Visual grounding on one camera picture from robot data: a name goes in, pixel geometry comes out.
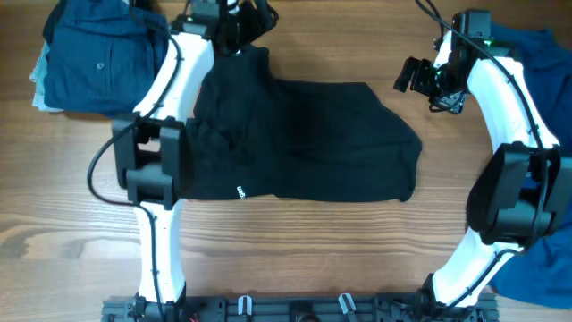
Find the wood grain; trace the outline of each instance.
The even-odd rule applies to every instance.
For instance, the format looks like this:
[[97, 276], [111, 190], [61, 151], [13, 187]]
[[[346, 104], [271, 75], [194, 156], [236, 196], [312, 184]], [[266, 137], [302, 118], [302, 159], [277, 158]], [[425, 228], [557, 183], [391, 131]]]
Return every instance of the wood grain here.
[[[170, 18], [182, 1], [162, 1]], [[392, 84], [405, 58], [434, 57], [437, 25], [413, 1], [272, 1], [279, 26], [257, 41], [273, 73], [306, 81], [366, 81], [424, 144], [411, 201], [323, 203], [272, 196], [188, 201], [181, 247], [189, 294], [413, 292], [464, 234], [467, 194], [491, 155], [474, 101], [460, 116], [430, 114]], [[132, 211], [94, 200], [88, 163], [109, 122], [31, 107], [29, 73], [54, 0], [0, 4], [0, 316], [3, 321], [98, 321], [101, 301], [137, 291]], [[435, 1], [443, 17], [490, 9], [515, 28], [550, 27], [572, 47], [570, 2]], [[113, 155], [97, 188], [124, 198]], [[570, 320], [567, 311], [500, 299], [502, 321]]]

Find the white logo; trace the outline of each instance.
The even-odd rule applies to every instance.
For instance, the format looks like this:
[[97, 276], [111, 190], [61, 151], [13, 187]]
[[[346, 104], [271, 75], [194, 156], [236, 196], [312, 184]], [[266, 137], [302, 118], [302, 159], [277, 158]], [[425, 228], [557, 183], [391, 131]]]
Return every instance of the white logo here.
[[236, 190], [239, 192], [239, 196], [241, 199], [245, 199], [247, 197], [247, 194], [244, 193], [244, 191], [242, 190], [242, 187], [238, 186], [238, 187], [236, 187]]

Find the metal base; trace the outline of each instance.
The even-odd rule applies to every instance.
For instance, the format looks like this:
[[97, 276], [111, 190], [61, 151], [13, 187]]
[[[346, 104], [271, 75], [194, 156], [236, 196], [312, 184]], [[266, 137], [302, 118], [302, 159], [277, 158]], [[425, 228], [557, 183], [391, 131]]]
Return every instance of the metal base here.
[[[413, 322], [408, 309], [401, 303], [411, 303], [414, 293], [388, 293], [376, 296], [255, 298], [188, 297], [177, 303], [181, 309], [168, 321], [197, 322]], [[135, 301], [104, 301], [102, 322], [134, 322]], [[156, 305], [146, 310], [155, 311]], [[156, 314], [139, 316], [138, 322], [160, 322]], [[475, 309], [464, 319], [424, 318], [439, 322], [498, 322], [499, 312], [493, 294], [482, 294]]]

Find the dark blue shirt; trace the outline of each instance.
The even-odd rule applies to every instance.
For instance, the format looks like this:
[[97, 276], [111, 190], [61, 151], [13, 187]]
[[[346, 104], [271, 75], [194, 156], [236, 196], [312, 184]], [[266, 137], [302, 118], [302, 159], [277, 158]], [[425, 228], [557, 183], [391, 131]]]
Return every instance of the dark blue shirt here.
[[[167, 30], [164, 16], [133, 8]], [[46, 104], [113, 115], [131, 112], [163, 64], [167, 39], [147, 31], [119, 0], [68, 0], [50, 46]]]

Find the black shirt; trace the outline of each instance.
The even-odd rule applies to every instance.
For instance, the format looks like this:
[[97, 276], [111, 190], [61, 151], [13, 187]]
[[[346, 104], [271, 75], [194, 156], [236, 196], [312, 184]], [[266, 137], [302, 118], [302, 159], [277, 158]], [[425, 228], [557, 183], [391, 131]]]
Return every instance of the black shirt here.
[[277, 80], [268, 49], [219, 57], [187, 131], [193, 199], [411, 197], [421, 141], [365, 83]]

